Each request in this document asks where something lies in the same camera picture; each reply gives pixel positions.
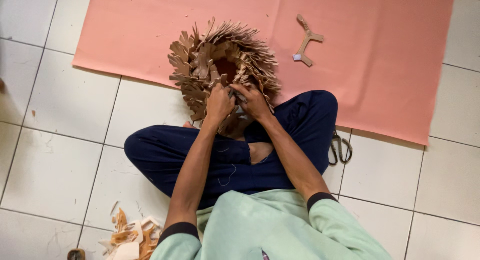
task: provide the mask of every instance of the dark blue trousers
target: dark blue trousers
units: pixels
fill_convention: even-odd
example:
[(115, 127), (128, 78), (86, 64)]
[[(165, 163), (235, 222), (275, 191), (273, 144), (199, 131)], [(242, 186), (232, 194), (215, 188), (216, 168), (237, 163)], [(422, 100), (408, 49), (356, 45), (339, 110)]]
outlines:
[[(280, 104), (275, 117), (323, 174), (337, 118), (337, 100), (328, 91), (308, 91)], [(163, 193), (172, 196), (183, 161), (199, 130), (167, 125), (141, 129), (125, 141), (129, 160)], [(225, 192), (253, 194), (271, 189), (293, 189), (275, 150), (252, 165), (248, 143), (271, 142), (265, 129), (251, 123), (245, 141), (216, 135), (205, 189), (198, 209), (213, 206)]]

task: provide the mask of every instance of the person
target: person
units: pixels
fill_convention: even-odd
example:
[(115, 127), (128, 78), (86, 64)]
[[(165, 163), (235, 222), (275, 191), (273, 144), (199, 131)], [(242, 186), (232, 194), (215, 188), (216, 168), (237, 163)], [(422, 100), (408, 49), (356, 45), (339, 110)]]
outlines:
[(245, 140), (217, 134), (235, 105), (230, 88), (217, 84), (200, 130), (157, 125), (125, 141), (130, 161), (171, 197), (150, 259), (389, 259), (322, 178), (333, 94), (304, 92), (271, 114), (258, 90), (231, 87), (255, 120)]

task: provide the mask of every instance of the hand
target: hand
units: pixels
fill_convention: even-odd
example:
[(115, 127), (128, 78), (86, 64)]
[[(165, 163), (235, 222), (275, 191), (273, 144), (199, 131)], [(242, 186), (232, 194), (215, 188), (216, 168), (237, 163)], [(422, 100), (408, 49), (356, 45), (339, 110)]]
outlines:
[(273, 116), (268, 108), (264, 95), (258, 91), (256, 87), (252, 86), (250, 90), (247, 90), (247, 88), (241, 84), (231, 84), (230, 86), (245, 96), (247, 103), (240, 103), (240, 106), (256, 121), (260, 122)]
[(217, 128), (232, 112), (235, 107), (235, 96), (229, 98), (229, 92), (230, 88), (223, 88), (220, 83), (215, 85), (207, 101), (207, 116), (203, 124), (210, 123)]

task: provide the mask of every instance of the white thread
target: white thread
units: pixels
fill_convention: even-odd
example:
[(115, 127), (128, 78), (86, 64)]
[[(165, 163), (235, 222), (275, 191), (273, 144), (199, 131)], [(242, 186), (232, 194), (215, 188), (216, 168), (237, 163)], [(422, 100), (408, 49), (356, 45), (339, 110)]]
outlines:
[(250, 163), (252, 163), (252, 164), (259, 164), (259, 163), (265, 162), (265, 161), (267, 160), (268, 156), (270, 156), (270, 155), (268, 154), (267, 157), (265, 157), (263, 160), (261, 160), (261, 161), (259, 161), (259, 162), (252, 163), (252, 161), (250, 160), (252, 156), (250, 155), (250, 157), (248, 158), (248, 161), (249, 161)]
[[(233, 165), (233, 167), (235, 167), (235, 170), (233, 171), (233, 173), (235, 173), (235, 171), (237, 171), (237, 167), (236, 167), (235, 165)], [(228, 177), (228, 182), (227, 182), (225, 185), (222, 185), (222, 184), (220, 183), (220, 179), (217, 178), (217, 179), (218, 179), (218, 183), (220, 184), (220, 186), (227, 186), (227, 185), (230, 183), (230, 177), (233, 175), (233, 173), (230, 174), (230, 176)]]
[(226, 152), (228, 149), (229, 149), (229, 148), (227, 148), (227, 149), (224, 150), (224, 151), (219, 151), (219, 150), (216, 150), (216, 151), (218, 151), (219, 153), (222, 153), (222, 152)]

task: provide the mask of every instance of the pile of foam scraps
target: pile of foam scraps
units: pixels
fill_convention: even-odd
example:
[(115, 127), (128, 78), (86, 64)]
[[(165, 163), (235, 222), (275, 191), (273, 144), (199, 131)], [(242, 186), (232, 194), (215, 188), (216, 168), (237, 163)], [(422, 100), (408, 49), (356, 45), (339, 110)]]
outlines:
[(108, 255), (106, 260), (148, 260), (153, 250), (157, 247), (162, 226), (148, 216), (143, 220), (127, 223), (127, 218), (122, 209), (119, 209), (112, 222), (117, 222), (116, 231), (111, 240), (100, 240), (106, 250), (103, 255)]
[[(193, 27), (193, 34), (188, 36), (186, 31), (181, 32), (179, 41), (170, 45), (173, 53), (168, 59), (175, 72), (170, 80), (177, 81), (183, 99), (195, 113), (192, 121), (200, 121), (207, 115), (206, 107), (212, 88), (217, 83), (226, 87), (232, 83), (258, 88), (262, 92), (270, 109), (273, 96), (279, 94), (280, 84), (274, 74), (274, 66), (278, 65), (275, 52), (271, 51), (265, 41), (254, 39), (259, 31), (246, 28), (247, 25), (230, 21), (214, 27), (215, 18), (208, 21), (208, 28), (199, 35), (198, 29)], [(237, 98), (244, 101), (238, 92)], [(236, 105), (231, 114), (220, 125), (218, 132), (225, 136), (234, 136), (240, 124), (247, 119), (244, 113), (238, 112)]]

